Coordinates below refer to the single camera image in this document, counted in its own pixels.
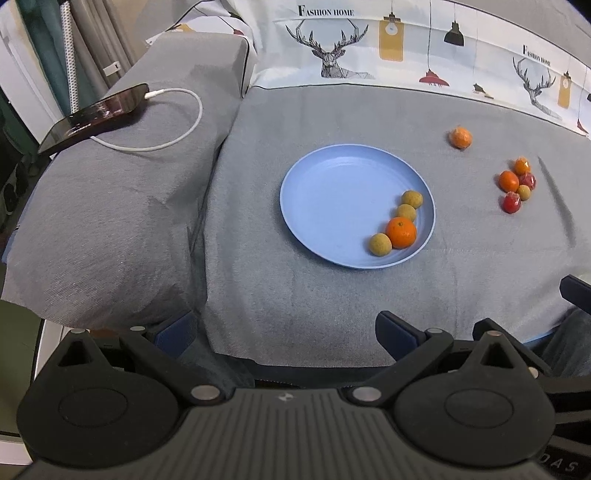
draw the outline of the yellow lamp illustration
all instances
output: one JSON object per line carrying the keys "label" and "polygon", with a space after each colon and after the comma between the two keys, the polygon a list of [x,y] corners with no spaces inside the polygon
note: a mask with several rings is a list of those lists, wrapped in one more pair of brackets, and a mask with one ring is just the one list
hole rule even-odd
{"label": "yellow lamp illustration", "polygon": [[379,22],[379,56],[382,60],[402,61],[404,24],[391,11]]}
{"label": "yellow lamp illustration", "polygon": [[560,78],[560,90],[558,92],[558,105],[562,108],[568,108],[570,106],[570,88],[573,81],[570,78],[569,71],[567,70],[564,75]]}

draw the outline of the smartphone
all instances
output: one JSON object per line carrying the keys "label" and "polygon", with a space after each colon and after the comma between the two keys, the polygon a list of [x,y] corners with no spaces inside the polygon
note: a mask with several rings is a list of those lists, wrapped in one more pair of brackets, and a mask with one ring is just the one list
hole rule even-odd
{"label": "smartphone", "polygon": [[118,92],[78,110],[56,123],[39,146],[39,154],[53,155],[94,135],[134,123],[144,113],[147,83]]}

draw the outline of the red lamp illustration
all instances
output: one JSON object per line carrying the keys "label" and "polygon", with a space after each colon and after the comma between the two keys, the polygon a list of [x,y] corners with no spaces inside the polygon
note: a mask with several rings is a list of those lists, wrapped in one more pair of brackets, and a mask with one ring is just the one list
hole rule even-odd
{"label": "red lamp illustration", "polygon": [[428,83],[429,85],[446,86],[449,87],[449,83],[439,77],[437,73],[432,71],[430,63],[431,54],[431,32],[433,30],[433,12],[432,12],[432,0],[429,0],[429,43],[427,47],[427,73],[423,78],[419,80],[420,83]]}

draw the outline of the blue plate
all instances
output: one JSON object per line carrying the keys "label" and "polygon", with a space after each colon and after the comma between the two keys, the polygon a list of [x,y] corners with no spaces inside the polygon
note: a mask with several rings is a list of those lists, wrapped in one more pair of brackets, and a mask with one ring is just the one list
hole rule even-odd
{"label": "blue plate", "polygon": [[[423,195],[417,240],[376,257],[372,235],[383,232],[401,195]],[[299,159],[281,185],[281,213],[295,237],[316,255],[360,270],[398,265],[419,253],[435,228],[435,204],[427,184],[405,161],[379,148],[331,145]]]}

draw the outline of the plastic-wrapped fruit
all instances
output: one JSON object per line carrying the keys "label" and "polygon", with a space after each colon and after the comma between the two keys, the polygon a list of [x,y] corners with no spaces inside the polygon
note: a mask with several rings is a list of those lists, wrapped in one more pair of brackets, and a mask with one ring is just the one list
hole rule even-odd
{"label": "plastic-wrapped fruit", "polygon": [[392,242],[388,238],[388,235],[384,233],[376,233],[369,240],[369,251],[377,257],[388,255],[392,251]]}
{"label": "plastic-wrapped fruit", "polygon": [[515,160],[513,170],[517,175],[523,175],[524,173],[528,173],[529,171],[531,171],[530,162],[525,157],[519,157],[517,160]]}
{"label": "plastic-wrapped fruit", "polygon": [[420,208],[423,204],[423,195],[414,190],[407,190],[402,194],[402,203],[406,203],[414,209]]}
{"label": "plastic-wrapped fruit", "polygon": [[534,190],[536,184],[537,182],[533,173],[527,172],[519,177],[519,185],[526,185],[530,190]]}
{"label": "plastic-wrapped fruit", "polygon": [[530,199],[531,190],[527,185],[519,185],[519,188],[517,189],[517,195],[519,195],[521,201],[524,202]]}
{"label": "plastic-wrapped fruit", "polygon": [[499,187],[504,192],[516,192],[519,187],[519,178],[512,171],[505,170],[499,175]]}
{"label": "plastic-wrapped fruit", "polygon": [[464,127],[457,127],[449,132],[449,141],[454,147],[465,150],[472,145],[472,134]]}
{"label": "plastic-wrapped fruit", "polygon": [[507,213],[515,213],[521,208],[521,198],[515,192],[509,192],[503,200],[503,210]]}
{"label": "plastic-wrapped fruit", "polygon": [[396,209],[397,217],[408,218],[411,222],[414,222],[417,218],[417,211],[410,205],[403,203]]}
{"label": "plastic-wrapped fruit", "polygon": [[388,222],[386,235],[394,248],[407,248],[417,239],[417,227],[408,218],[395,217]]}

